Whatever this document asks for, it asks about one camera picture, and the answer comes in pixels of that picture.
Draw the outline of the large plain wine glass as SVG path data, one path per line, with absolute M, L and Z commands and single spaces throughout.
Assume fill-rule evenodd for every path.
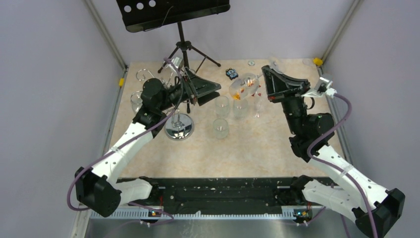
M 260 117 L 261 108 L 262 108 L 262 95 L 261 93 L 256 93 L 254 96 L 253 117 L 255 118 Z

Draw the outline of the tall wine glass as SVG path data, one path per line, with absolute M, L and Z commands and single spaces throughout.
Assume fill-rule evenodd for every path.
M 232 84 L 229 86 L 230 96 L 234 100 L 242 100 L 249 95 L 255 95 L 260 88 L 260 77 L 262 77 L 262 74 L 255 75 L 253 73 L 244 73 L 239 75 L 232 80 Z

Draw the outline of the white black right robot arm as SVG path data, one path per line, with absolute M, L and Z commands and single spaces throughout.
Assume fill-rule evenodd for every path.
M 337 188 L 332 188 L 309 176 L 300 176 L 291 184 L 292 201 L 329 208 L 351 220 L 367 237 L 387 235 L 402 215 L 404 193 L 375 183 L 341 157 L 329 140 L 343 121 L 335 121 L 330 113 L 310 114 L 305 103 L 305 98 L 346 98 L 323 76 L 312 88 L 308 80 L 290 77 L 271 65 L 262 67 L 262 75 L 268 100 L 282 105 L 292 133 L 289 141 L 293 153 L 337 184 Z

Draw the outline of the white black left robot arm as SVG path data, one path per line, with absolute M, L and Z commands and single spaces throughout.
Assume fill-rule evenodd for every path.
M 122 137 L 106 154 L 75 173 L 76 198 L 102 217 L 129 202 L 142 200 L 147 205 L 158 201 L 157 186 L 146 177 L 119 182 L 124 168 L 143 146 L 154 139 L 172 117 L 180 103 L 203 105 L 218 97 L 221 85 L 201 78 L 189 69 L 180 73 L 178 83 L 169 87 L 157 78 L 144 82 L 141 107 Z

